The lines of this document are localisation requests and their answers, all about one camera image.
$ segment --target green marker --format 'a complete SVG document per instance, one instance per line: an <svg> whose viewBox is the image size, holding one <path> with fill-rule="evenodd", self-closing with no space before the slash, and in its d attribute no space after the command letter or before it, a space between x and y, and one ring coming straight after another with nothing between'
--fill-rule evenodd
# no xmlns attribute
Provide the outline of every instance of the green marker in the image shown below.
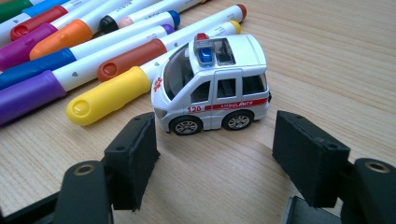
<svg viewBox="0 0 396 224"><path fill-rule="evenodd" d="M43 2L44 0L13 0L0 5L0 23L20 14L25 8Z"/></svg>

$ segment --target marker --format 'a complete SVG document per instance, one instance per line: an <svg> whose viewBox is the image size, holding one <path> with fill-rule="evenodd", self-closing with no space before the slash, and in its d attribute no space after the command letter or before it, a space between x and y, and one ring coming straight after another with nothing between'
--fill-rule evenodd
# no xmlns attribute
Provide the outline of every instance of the marker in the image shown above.
<svg viewBox="0 0 396 224"><path fill-rule="evenodd" d="M163 0L157 4L152 5L151 7L147 7L143 10L137 11L125 18L123 18L119 25L114 28L119 29L134 24L135 22L145 20L147 17L155 16L161 12L174 10L178 13L181 11L193 7L198 3L204 3L206 0Z"/></svg>
<svg viewBox="0 0 396 224"><path fill-rule="evenodd" d="M7 21L21 13L28 7L35 6L44 0L14 0L0 5L0 23Z"/></svg>
<svg viewBox="0 0 396 224"><path fill-rule="evenodd" d="M90 0L70 0L62 5L54 6L29 20L16 25L9 33L11 40L14 41L21 36L28 34L43 23L55 21L88 1Z"/></svg>
<svg viewBox="0 0 396 224"><path fill-rule="evenodd" d="M229 7L222 12L178 30L174 34L165 36L160 40L154 39L146 45L139 47L138 49L127 51L102 63L98 68L98 79L100 81L107 81L127 71L132 67L131 62L138 60L139 58L141 59L147 57L154 59L162 54L165 54L167 51L189 42L190 40L194 39L197 33L201 33L203 30L207 30L208 28L213 27L213 25L219 24L219 22L229 20L242 21L245 17L246 8L244 6L236 5Z"/></svg>
<svg viewBox="0 0 396 224"><path fill-rule="evenodd" d="M83 6L83 4L85 4L88 1L91 0L71 0L63 4L62 6L68 5L66 6L67 8L70 8L71 6L73 6L74 8L78 8ZM33 17L31 20L39 18L41 17L41 15L47 14L47 12L49 11L50 10L41 13L36 17ZM44 39L45 36L49 36L50 34L55 33L56 28L53 28L48 23L46 23L42 27L48 27L48 29L43 28L34 33L26 34L21 38L18 38L15 41L0 48L0 71L5 71L6 69L13 67L17 64L28 62L30 60L29 58L30 50L35 46L35 44L38 43L40 40ZM29 29L32 29L33 27L28 28L27 26L22 26L20 28L21 29L19 29L18 32L21 34L24 31L28 31Z"/></svg>
<svg viewBox="0 0 396 224"><path fill-rule="evenodd" d="M61 18L51 23L44 23L29 34L4 46L0 49L0 71L4 71L6 68L12 66L12 64L15 65L28 62L30 60L30 51L38 42L54 34L59 29L64 28L72 20L86 15L88 12L92 11L93 8L102 5L106 1L107 0L90 0Z"/></svg>
<svg viewBox="0 0 396 224"><path fill-rule="evenodd" d="M167 35L174 29L170 25L156 26L144 33L135 35L122 43L122 46L102 49L88 57L64 67L29 78L0 91L0 125L17 118L35 108L63 97L88 81L96 78L96 68L100 62L122 52L147 43L151 38Z"/></svg>
<svg viewBox="0 0 396 224"><path fill-rule="evenodd" d="M180 24L180 17L175 11L164 12L156 17L138 22L125 29L96 37L93 40L74 46L71 49L64 48L30 62L10 67L0 76L0 90L37 76L44 71L53 71L73 63L76 60L80 60L101 49L114 46L123 40L131 38L131 36L143 33L147 31L147 29L161 24L170 24L176 28Z"/></svg>
<svg viewBox="0 0 396 224"><path fill-rule="evenodd" d="M9 37L9 32L11 29L17 25L20 24L23 21L27 21L38 14L47 11L51 7L55 5L60 5L67 2L67 0L47 0L47 1L41 1L40 3L32 6L25 8L19 15L3 22L0 24L0 47L3 47L4 45L8 44L11 42L11 38Z"/></svg>
<svg viewBox="0 0 396 224"><path fill-rule="evenodd" d="M218 29L219 27L214 29L214 34L219 34ZM224 25L220 29L229 31L221 32L223 35L230 35L240 31L240 26L237 21L234 21L228 22L228 25ZM66 107L67 117L75 124L88 125L122 108L136 97L149 92L153 79L158 75L158 72L162 71L163 65L176 50L178 49L173 49L141 67L134 66L124 74L103 82L74 98Z"/></svg>
<svg viewBox="0 0 396 224"><path fill-rule="evenodd" d="M111 33L119 29L117 22L120 21L123 17L128 15L129 13L136 12L135 5L143 4L142 8L149 7L153 4L158 3L161 0L147 0L147 1L130 1L124 6L117 8L116 10L108 13L99 21L99 29L105 34Z"/></svg>
<svg viewBox="0 0 396 224"><path fill-rule="evenodd" d="M99 31L99 20L108 12L124 5L129 1L117 0L106 1L92 12L79 20L73 20L55 34L45 38L36 44L30 51L30 59L36 59L65 47L74 47L92 39ZM140 4L135 5L136 10L141 9Z"/></svg>

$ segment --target toy car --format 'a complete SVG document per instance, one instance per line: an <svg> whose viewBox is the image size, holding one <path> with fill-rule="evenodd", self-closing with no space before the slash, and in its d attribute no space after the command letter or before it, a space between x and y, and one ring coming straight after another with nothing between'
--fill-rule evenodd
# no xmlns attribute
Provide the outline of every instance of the toy car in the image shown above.
<svg viewBox="0 0 396 224"><path fill-rule="evenodd" d="M154 79L151 102L159 126L178 135L245 129L269 107L265 70L264 52L252 35L198 34Z"/></svg>

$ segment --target car wheel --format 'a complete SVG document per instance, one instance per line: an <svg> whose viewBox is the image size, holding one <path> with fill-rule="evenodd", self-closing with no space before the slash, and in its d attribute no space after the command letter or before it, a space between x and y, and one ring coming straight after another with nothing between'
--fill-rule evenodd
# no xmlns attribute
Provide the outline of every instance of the car wheel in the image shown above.
<svg viewBox="0 0 396 224"><path fill-rule="evenodd" d="M253 115L249 111L235 111L227 115L222 122L222 127L228 131L246 129L253 121Z"/></svg>
<svg viewBox="0 0 396 224"><path fill-rule="evenodd" d="M201 120L192 116L179 117L171 122L171 130L177 135L190 135L200 132L201 129Z"/></svg>

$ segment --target headlight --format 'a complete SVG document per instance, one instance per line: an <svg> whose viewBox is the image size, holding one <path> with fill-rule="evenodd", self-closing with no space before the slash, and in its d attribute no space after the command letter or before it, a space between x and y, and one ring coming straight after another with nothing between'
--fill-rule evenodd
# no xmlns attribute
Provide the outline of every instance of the headlight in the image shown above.
<svg viewBox="0 0 396 224"><path fill-rule="evenodd" d="M162 119L168 113L168 111L161 110L159 108L154 108L154 112L155 112L155 115L157 116L158 119Z"/></svg>

